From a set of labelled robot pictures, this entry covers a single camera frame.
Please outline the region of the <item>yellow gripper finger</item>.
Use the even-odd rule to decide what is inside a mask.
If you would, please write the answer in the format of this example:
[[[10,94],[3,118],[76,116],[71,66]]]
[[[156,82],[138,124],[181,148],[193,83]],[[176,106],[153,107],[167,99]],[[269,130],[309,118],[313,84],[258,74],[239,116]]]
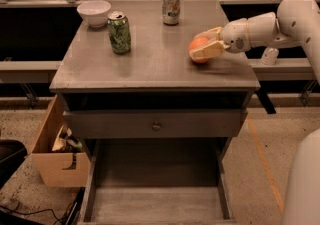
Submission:
[[[223,41],[213,41],[191,50],[189,56],[192,60],[212,59],[222,55],[227,48]]]
[[[215,27],[197,34],[196,38],[207,38],[208,40],[220,40],[221,31],[222,31],[221,27]]]

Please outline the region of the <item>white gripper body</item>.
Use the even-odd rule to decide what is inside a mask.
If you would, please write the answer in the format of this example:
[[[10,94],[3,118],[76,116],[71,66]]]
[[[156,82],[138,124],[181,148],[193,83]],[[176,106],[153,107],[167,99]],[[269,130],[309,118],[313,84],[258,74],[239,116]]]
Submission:
[[[245,18],[226,24],[221,31],[221,39],[230,53],[245,52],[250,49],[248,20]]]

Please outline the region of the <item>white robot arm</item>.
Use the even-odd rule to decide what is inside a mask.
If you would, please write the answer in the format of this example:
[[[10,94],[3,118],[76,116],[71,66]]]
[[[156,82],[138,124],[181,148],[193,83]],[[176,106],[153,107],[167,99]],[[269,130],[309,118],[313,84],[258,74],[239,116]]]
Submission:
[[[282,0],[276,12],[234,20],[200,35],[206,42],[189,51],[193,61],[261,46],[300,46],[320,82],[320,10],[315,0]],[[302,140],[294,155],[281,225],[320,225],[319,129]]]

